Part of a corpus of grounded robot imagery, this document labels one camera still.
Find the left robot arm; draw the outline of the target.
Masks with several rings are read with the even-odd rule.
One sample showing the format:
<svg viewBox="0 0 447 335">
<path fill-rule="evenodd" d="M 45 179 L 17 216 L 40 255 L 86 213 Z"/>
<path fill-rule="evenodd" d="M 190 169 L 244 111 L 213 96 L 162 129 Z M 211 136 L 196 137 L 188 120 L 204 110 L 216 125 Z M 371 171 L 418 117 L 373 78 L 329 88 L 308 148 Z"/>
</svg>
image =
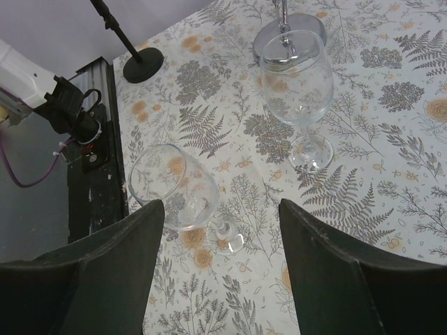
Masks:
<svg viewBox="0 0 447 335">
<path fill-rule="evenodd" d="M 1 41 L 2 121 L 11 118 L 17 123 L 35 112 L 58 134 L 68 133 L 86 145 L 102 133 L 101 123 L 91 115 L 101 98 L 98 89 L 83 92 Z"/>
</svg>

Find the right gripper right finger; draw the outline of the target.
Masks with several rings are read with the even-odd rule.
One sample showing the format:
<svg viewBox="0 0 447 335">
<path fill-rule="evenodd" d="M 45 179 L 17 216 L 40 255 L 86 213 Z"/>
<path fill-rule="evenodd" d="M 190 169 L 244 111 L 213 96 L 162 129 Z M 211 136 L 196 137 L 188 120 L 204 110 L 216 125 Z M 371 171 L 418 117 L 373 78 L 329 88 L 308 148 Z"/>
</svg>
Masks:
<svg viewBox="0 0 447 335">
<path fill-rule="evenodd" d="M 302 334 L 445 334 L 446 267 L 395 255 L 291 200 L 279 222 Z"/>
</svg>

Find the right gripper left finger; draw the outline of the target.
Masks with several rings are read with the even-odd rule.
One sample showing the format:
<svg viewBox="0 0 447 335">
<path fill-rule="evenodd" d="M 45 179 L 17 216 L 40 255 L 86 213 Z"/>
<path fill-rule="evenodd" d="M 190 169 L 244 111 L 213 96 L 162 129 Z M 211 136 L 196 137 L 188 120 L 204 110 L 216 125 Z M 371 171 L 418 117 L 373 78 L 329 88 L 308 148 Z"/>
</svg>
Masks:
<svg viewBox="0 0 447 335">
<path fill-rule="evenodd" d="M 141 334 L 164 218 L 153 200 L 72 244 L 1 264 L 1 333 Z"/>
</svg>

